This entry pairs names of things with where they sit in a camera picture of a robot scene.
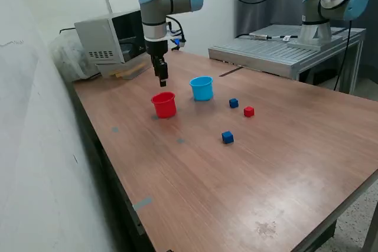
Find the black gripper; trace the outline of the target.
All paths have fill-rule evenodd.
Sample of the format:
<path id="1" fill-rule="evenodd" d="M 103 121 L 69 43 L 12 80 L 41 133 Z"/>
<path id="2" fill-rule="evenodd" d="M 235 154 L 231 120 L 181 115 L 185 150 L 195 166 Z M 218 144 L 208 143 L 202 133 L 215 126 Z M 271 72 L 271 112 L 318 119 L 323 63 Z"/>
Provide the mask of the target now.
<path id="1" fill-rule="evenodd" d="M 145 40 L 146 52 L 150 55 L 154 66 L 155 76 L 159 77 L 160 87 L 167 85 L 168 65 L 164 60 L 164 55 L 168 52 L 168 41 L 147 41 Z"/>

